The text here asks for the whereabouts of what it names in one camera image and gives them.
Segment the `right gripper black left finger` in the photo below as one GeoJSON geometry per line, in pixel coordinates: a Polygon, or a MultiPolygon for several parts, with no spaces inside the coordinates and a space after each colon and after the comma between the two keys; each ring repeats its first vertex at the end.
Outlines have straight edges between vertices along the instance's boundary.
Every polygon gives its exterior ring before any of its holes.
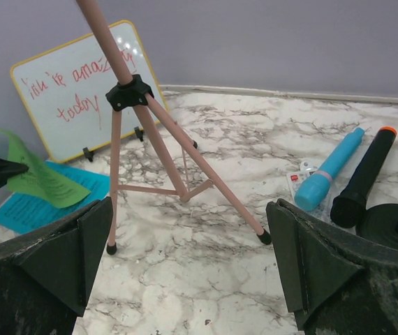
{"type": "Polygon", "coordinates": [[[0,334],[71,334],[113,217],[110,198],[0,243],[0,334]]]}

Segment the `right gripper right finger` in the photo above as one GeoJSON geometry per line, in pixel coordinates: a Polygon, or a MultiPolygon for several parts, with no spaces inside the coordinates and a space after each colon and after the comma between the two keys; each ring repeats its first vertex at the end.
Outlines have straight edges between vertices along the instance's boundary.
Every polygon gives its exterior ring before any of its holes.
{"type": "Polygon", "coordinates": [[[293,204],[266,214],[286,306],[305,334],[398,334],[398,250],[293,204]]]}

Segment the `green sheet music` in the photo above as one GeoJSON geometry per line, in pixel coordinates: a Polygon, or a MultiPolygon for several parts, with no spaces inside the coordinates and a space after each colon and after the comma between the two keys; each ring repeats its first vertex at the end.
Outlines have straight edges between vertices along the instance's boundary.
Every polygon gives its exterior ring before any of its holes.
{"type": "Polygon", "coordinates": [[[28,167],[26,172],[8,180],[8,190],[40,198],[58,209],[72,206],[91,193],[88,188],[50,168],[29,151],[14,132],[0,129],[0,133],[8,137],[8,160],[28,167]]]}

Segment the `blue sheet music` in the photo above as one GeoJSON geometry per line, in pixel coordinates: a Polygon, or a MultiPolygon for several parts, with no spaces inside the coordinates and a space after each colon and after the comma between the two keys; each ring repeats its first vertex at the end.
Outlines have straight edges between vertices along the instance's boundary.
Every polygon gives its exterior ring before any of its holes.
{"type": "Polygon", "coordinates": [[[14,193],[0,206],[0,225],[18,234],[25,234],[59,220],[94,200],[102,200],[109,193],[110,178],[105,174],[89,172],[49,161],[47,165],[89,189],[90,194],[72,206],[57,209],[49,202],[32,195],[14,193]]]}

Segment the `black microphone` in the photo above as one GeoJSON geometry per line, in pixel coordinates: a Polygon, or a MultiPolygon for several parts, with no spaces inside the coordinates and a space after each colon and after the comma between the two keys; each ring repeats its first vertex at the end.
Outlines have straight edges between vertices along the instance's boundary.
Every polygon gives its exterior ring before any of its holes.
{"type": "Polygon", "coordinates": [[[379,129],[345,189],[333,200],[330,218],[334,224],[352,228],[362,221],[367,198],[396,136],[393,127],[379,129]]]}

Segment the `blue toy microphone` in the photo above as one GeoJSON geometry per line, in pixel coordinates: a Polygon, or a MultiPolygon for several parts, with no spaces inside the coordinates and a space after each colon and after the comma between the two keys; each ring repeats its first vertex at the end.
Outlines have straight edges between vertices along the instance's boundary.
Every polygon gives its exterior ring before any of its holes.
{"type": "Polygon", "coordinates": [[[302,182],[294,196],[300,209],[312,211],[326,198],[333,180],[360,146],[363,135],[362,128],[347,134],[317,171],[302,182]]]}

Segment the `pink music stand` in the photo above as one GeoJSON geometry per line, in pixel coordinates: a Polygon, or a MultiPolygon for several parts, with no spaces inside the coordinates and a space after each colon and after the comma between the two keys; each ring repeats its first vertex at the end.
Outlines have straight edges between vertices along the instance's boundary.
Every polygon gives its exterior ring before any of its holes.
{"type": "Polygon", "coordinates": [[[229,201],[246,223],[251,226],[259,240],[264,245],[271,244],[272,238],[270,233],[251,215],[236,195],[227,187],[220,176],[201,156],[200,152],[197,150],[196,142],[184,132],[182,127],[179,126],[168,112],[155,100],[151,87],[144,83],[139,75],[131,74],[98,3],[96,1],[78,0],[77,5],[117,78],[117,84],[111,88],[106,95],[112,107],[112,132],[110,143],[110,197],[112,206],[117,206],[117,198],[120,191],[175,195],[182,202],[188,202],[191,198],[214,186],[224,198],[229,201]],[[119,183],[121,112],[127,107],[133,109],[138,121],[143,127],[145,135],[152,144],[156,155],[174,186],[172,190],[119,183]],[[181,177],[154,123],[156,120],[160,121],[181,146],[183,157],[190,157],[201,171],[206,174],[207,180],[198,187],[190,189],[188,179],[181,177]]]}

